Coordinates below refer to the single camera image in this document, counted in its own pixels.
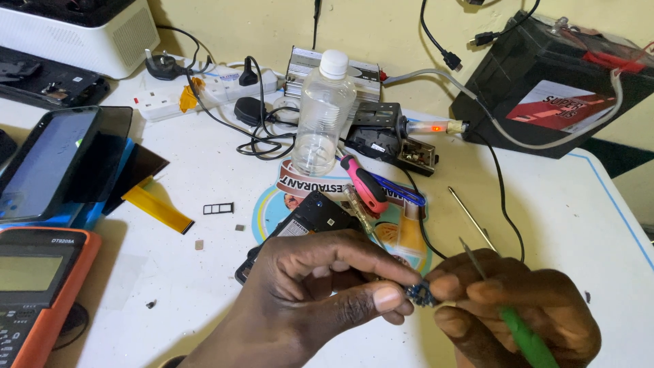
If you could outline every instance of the white table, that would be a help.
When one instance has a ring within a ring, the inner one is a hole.
[[[103,104],[133,106],[134,93],[163,83],[140,70],[114,84]],[[224,116],[235,122],[232,109],[225,107]],[[0,128],[24,138],[44,112],[0,100]],[[197,223],[183,236],[128,203],[101,219],[95,231],[103,246],[78,297],[92,324],[79,341],[52,353],[47,367],[157,367],[189,353],[241,289],[233,273],[255,245],[252,210],[275,180],[279,162],[239,155],[235,147],[248,139],[204,113],[148,124],[135,113],[131,136],[171,161],[153,191]],[[446,255],[461,252],[460,235],[474,248],[484,246],[447,192],[450,185],[502,254],[518,257],[518,242],[500,212],[489,150],[458,136],[419,139],[434,144],[440,155],[432,177],[414,175],[428,194],[432,243]],[[654,249],[601,163],[581,149],[560,160],[496,151],[508,212],[525,239],[527,265],[557,268],[592,296],[604,344],[591,367],[651,366]],[[392,166],[359,160],[375,173],[407,182]],[[233,215],[202,215],[204,204],[232,201]],[[248,225],[246,231],[234,231],[237,224]],[[203,251],[194,250],[198,239],[204,240]],[[154,299],[156,306],[146,308]],[[307,366],[454,367],[452,345],[431,314],[418,310],[401,327],[378,319],[348,331]]]

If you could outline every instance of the wall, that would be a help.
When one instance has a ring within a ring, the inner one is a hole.
[[[260,65],[285,72],[292,45],[311,47],[313,1],[310,0],[148,0],[154,19],[195,35],[211,51],[214,60],[232,62],[246,55]],[[465,82],[488,51],[471,48],[468,40],[482,31],[501,30],[519,7],[530,9],[533,1],[487,0],[483,7],[464,0],[430,0],[425,11],[432,35],[455,52],[464,69],[455,73]],[[379,63],[388,75],[400,75],[426,67],[445,67],[442,57],[426,38],[419,23],[420,0],[324,0],[318,25],[317,49],[337,48],[352,59]],[[600,31],[622,35],[644,46],[654,40],[650,0],[543,0],[537,13]],[[181,34],[162,31],[162,45],[174,54],[192,56],[194,44]],[[201,51],[200,58],[206,53]],[[384,90],[385,101],[398,101],[406,109],[448,116],[458,91],[434,77],[421,77]],[[623,115],[596,137],[654,151],[654,96]],[[654,182],[654,166],[644,165],[616,180],[628,193],[636,216],[654,224],[654,191],[641,184]]]

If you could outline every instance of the plastic bottle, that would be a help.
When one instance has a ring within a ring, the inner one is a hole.
[[[323,176],[336,161],[336,145],[356,99],[356,88],[347,75],[349,59],[337,50],[322,55],[320,67],[302,85],[300,123],[293,167],[308,176]]]
[[[420,207],[404,201],[404,213],[400,215],[398,242],[388,252],[413,267],[422,270],[427,259],[427,244],[420,231]]]

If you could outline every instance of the green handle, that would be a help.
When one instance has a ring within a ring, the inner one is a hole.
[[[509,326],[515,344],[533,368],[559,368],[547,345],[518,316],[518,312],[514,308],[504,306],[500,309],[500,315]]]

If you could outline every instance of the power strip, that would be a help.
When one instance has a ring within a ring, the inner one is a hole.
[[[239,84],[239,77],[243,73],[241,70],[216,65],[210,73],[203,75],[206,84],[204,91],[198,91],[202,102],[208,109],[234,103],[241,97],[252,96],[258,98],[260,95],[259,83],[250,86],[241,86]],[[277,90],[278,78],[272,70],[263,70],[261,79],[264,82],[265,94]],[[134,95],[136,108],[145,120],[156,122],[202,110],[198,104],[195,109],[189,109],[183,113],[179,109],[179,98],[186,84],[175,84],[174,82],[171,82],[171,84],[174,85],[139,92]]]

